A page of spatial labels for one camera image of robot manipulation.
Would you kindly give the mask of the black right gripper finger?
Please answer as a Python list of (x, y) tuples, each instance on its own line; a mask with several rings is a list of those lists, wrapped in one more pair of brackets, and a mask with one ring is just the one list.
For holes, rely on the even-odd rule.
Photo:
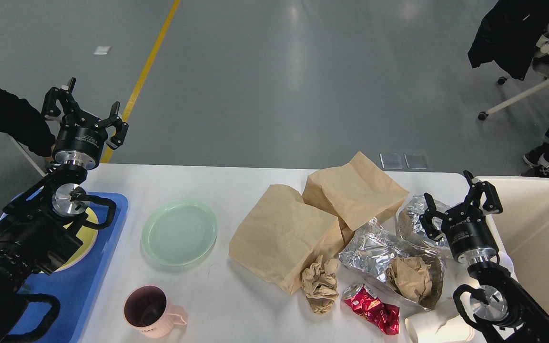
[(424, 199), (427, 204), (425, 212), (419, 216), (419, 221), (423, 230), (425, 231), (427, 237), (434, 242), (439, 242), (445, 236), (442, 230), (436, 228), (434, 225), (433, 219), (438, 218), (442, 220), (442, 223), (448, 221), (448, 217), (445, 213), (439, 212), (437, 210), (435, 200), (433, 196), (429, 193), (424, 193)]
[(490, 182), (482, 182), (468, 170), (463, 171), (469, 190), (462, 202), (462, 219), (464, 223), (485, 222), (486, 216), (502, 213), (503, 206), (496, 187)]

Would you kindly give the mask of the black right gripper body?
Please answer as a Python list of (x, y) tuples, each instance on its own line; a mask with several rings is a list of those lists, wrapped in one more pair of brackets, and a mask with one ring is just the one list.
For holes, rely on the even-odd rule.
[(498, 253), (490, 228), (482, 219), (471, 222), (445, 221), (445, 236), (452, 256), (458, 263), (489, 262)]

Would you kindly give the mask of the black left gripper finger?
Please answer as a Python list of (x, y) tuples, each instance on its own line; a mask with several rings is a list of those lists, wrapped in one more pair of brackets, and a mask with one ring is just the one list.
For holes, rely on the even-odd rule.
[[(111, 107), (109, 117), (94, 124), (94, 130), (105, 135), (105, 143), (111, 150), (117, 150), (122, 146), (128, 133), (129, 125), (122, 120), (122, 117), (119, 115), (119, 110), (120, 102), (116, 101)], [(106, 132), (109, 127), (114, 127), (114, 133), (111, 138), (108, 138)]]
[(41, 110), (45, 120), (53, 120), (61, 125), (79, 125), (82, 123), (81, 109), (74, 99), (72, 91), (76, 78), (70, 78), (67, 87), (52, 87), (44, 97)]

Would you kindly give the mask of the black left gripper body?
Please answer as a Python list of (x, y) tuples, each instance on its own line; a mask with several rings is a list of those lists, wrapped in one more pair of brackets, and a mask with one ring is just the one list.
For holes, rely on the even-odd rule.
[(74, 164), (86, 170), (96, 169), (106, 139), (105, 129), (62, 124), (55, 141), (53, 158), (60, 165)]

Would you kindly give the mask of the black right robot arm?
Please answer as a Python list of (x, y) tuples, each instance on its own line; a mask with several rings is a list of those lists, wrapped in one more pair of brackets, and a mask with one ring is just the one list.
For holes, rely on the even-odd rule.
[(463, 172), (469, 190), (463, 202), (445, 212), (425, 193), (427, 209), (419, 220), (432, 241), (445, 238), (456, 262), (467, 264), (478, 287), (460, 285), (453, 293), (456, 310), (488, 343), (549, 343), (549, 315), (500, 265), (486, 216), (502, 213), (497, 190)]

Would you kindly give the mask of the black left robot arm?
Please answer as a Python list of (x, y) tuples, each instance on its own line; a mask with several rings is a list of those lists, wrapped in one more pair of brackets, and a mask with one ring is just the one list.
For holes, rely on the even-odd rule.
[(51, 275), (82, 246), (82, 227), (102, 230), (115, 219), (116, 203), (90, 195), (81, 184), (100, 164), (104, 146), (122, 146), (128, 124), (119, 102), (100, 119), (80, 108), (72, 91), (52, 87), (44, 97), (45, 119), (60, 118), (54, 148), (58, 167), (4, 207), (0, 221), (0, 342), (39, 340), (59, 316), (59, 300), (48, 294), (21, 294), (29, 276)]

